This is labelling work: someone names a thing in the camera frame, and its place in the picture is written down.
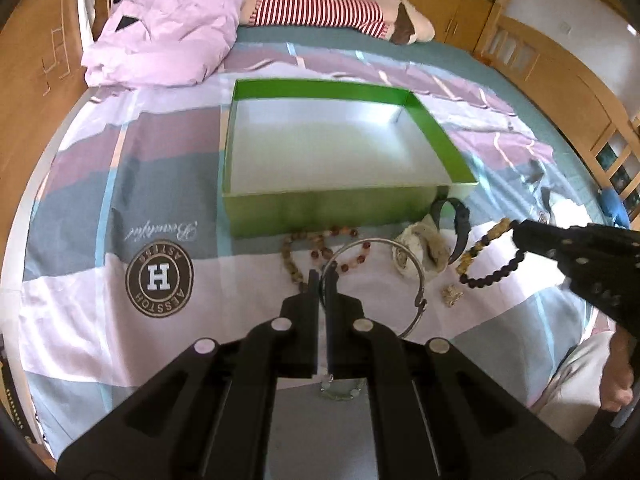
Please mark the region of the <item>person's right hand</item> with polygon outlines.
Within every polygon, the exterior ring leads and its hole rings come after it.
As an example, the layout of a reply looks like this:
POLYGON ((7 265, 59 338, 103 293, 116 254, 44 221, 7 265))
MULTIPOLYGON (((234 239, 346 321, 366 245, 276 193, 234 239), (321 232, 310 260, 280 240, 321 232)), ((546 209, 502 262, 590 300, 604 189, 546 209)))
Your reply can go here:
POLYGON ((634 337, 622 326, 617 325, 610 340, 610 353, 603 367, 600 382, 602 410, 617 413, 631 404, 634 398, 634 371, 630 364, 632 350, 634 337))

